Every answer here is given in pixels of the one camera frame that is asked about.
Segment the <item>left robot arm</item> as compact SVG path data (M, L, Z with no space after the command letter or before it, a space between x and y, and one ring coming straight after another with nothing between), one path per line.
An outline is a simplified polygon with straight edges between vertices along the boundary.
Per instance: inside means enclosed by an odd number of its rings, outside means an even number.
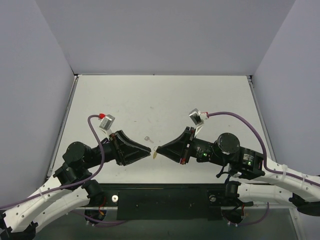
M151 149L129 139L122 130L112 133L109 138L99 141L91 148L76 141L71 143L62 156L64 162L54 174L25 202L7 207L0 216L0 227L9 234L35 230L60 213L67 213L78 207L101 205L104 192L94 179L96 173L89 170L115 161L127 166L150 156Z

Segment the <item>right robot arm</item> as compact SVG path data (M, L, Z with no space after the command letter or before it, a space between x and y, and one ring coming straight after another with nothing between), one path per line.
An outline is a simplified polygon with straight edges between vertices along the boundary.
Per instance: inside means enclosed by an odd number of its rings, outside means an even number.
M224 201L230 205L238 201L269 202L295 207L300 213L320 215L320 178L307 175L279 164L263 154L242 147L232 133L222 133L215 142L196 138L196 130L187 127L176 139L157 147L156 153L185 165L190 158L198 163L212 163L223 174L235 180L226 183ZM240 183L237 179L259 181L260 184Z

